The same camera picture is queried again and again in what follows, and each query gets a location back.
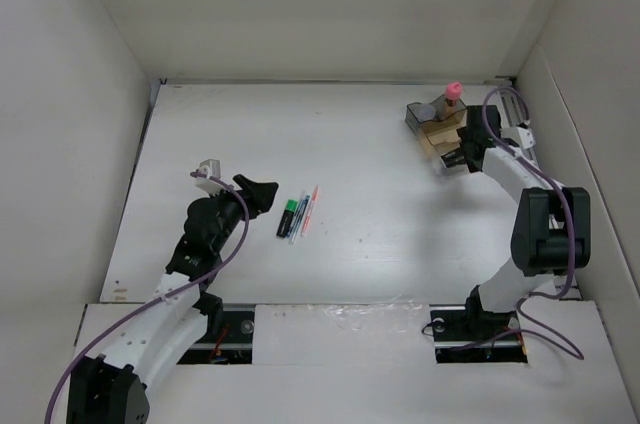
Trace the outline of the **green cap highlighter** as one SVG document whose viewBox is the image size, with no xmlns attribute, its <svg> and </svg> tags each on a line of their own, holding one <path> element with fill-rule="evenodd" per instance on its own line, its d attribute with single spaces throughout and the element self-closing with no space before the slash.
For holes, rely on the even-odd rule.
<svg viewBox="0 0 640 424">
<path fill-rule="evenodd" d="M 276 236 L 278 238 L 284 239 L 288 236 L 297 206 L 298 202 L 296 200 L 290 199 L 287 201 L 276 231 Z"/>
</svg>

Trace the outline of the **clear blue pen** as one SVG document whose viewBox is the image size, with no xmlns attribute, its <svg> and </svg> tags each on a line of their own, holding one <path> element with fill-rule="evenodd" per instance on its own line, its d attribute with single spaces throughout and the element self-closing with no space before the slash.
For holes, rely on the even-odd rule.
<svg viewBox="0 0 640 424">
<path fill-rule="evenodd" d="M 292 221 L 291 229 L 290 229 L 290 232 L 289 232 L 288 239 L 289 239 L 289 243 L 290 244 L 293 244 L 293 242 L 294 242 L 295 234 L 297 232 L 297 229 L 299 227 L 299 224 L 300 224 L 300 221 L 301 221 L 301 218 L 302 218 L 302 214 L 303 214 L 303 211 L 304 211 L 303 208 L 306 205 L 305 203 L 306 203 L 307 197 L 308 197 L 308 193 L 306 192 L 306 190 L 303 190 L 301 198 L 300 198 L 300 200 L 298 202 L 298 205 L 297 205 L 297 208 L 296 208 L 296 211 L 295 211 L 295 214 L 294 214 L 294 218 L 293 218 L 293 221 Z"/>
</svg>

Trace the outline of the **pink capped crayon bottle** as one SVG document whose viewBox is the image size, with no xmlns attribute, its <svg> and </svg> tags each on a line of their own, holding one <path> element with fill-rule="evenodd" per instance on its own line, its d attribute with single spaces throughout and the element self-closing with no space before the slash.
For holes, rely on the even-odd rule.
<svg viewBox="0 0 640 424">
<path fill-rule="evenodd" d="M 460 100 L 462 91 L 463 86 L 459 82 L 452 82 L 446 86 L 444 92 L 444 104 L 441 114 L 443 119 L 448 119 L 456 112 L 457 104 Z"/>
</svg>

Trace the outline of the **pink red pen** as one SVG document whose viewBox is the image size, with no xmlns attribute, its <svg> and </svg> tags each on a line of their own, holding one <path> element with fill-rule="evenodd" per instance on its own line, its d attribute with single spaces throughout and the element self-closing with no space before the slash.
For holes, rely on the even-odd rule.
<svg viewBox="0 0 640 424">
<path fill-rule="evenodd" d="M 304 218 L 304 221 L 303 221 L 303 224 L 302 224 L 302 229 L 301 229 L 301 232 L 300 232 L 301 237 L 305 236 L 306 233 L 307 233 L 307 230 L 308 230 L 308 227 L 309 227 L 309 224 L 310 224 L 310 221 L 311 221 L 311 215 L 312 215 L 312 212 L 314 210 L 314 206 L 315 206 L 315 204 L 317 202 L 318 194 L 319 194 L 319 186 L 316 185 L 314 190 L 313 190 L 313 193 L 311 194 L 311 198 L 310 198 L 308 206 L 307 206 L 305 218 Z"/>
</svg>

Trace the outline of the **purple cap highlighter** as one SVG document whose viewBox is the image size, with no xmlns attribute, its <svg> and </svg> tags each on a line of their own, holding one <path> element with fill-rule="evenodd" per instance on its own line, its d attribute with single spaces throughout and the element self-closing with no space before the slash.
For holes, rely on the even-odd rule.
<svg viewBox="0 0 640 424">
<path fill-rule="evenodd" d="M 466 164 L 465 153 L 461 147 L 443 154 L 441 159 L 447 169 Z"/>
</svg>

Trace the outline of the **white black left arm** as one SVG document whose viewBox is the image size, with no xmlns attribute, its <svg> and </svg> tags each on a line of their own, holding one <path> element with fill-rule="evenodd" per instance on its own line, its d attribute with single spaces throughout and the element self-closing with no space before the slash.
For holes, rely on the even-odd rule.
<svg viewBox="0 0 640 424">
<path fill-rule="evenodd" d="M 222 250 L 236 228 L 270 211 L 279 186 L 241 174 L 228 185 L 204 168 L 192 176 L 206 195 L 188 206 L 152 298 L 104 331 L 115 339 L 101 353 L 82 350 L 66 370 L 67 422 L 146 422 L 153 394 L 187 350 L 222 331 L 223 302 L 208 291 L 230 261 Z"/>
</svg>

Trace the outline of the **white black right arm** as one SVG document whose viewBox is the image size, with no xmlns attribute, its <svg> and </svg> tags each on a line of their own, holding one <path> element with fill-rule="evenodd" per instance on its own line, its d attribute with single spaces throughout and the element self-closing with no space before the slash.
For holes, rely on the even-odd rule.
<svg viewBox="0 0 640 424">
<path fill-rule="evenodd" d="M 517 204 L 510 257 L 465 302 L 462 325 L 472 340 L 501 338 L 517 307 L 528 297 L 560 299 L 575 271 L 591 257 L 591 198 L 582 187 L 551 178 L 501 139 L 501 116 L 493 105 L 470 106 L 457 130 L 470 172 L 497 182 Z"/>
</svg>

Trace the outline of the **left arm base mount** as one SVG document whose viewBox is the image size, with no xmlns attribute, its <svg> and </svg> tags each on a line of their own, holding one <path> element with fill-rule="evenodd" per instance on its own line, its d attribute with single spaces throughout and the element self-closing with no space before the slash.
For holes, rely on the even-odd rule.
<svg viewBox="0 0 640 424">
<path fill-rule="evenodd" d="M 254 307 L 227 308 L 216 334 L 207 334 L 193 344 L 178 364 L 249 365 L 252 363 L 254 331 Z"/>
</svg>

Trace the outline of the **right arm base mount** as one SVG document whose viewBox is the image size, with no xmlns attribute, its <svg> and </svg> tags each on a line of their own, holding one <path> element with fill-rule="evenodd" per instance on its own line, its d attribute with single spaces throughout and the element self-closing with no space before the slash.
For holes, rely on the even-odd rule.
<svg viewBox="0 0 640 424">
<path fill-rule="evenodd" d="M 437 364 L 527 363 L 515 312 L 472 317 L 463 305 L 432 305 L 422 334 L 431 337 Z"/>
</svg>

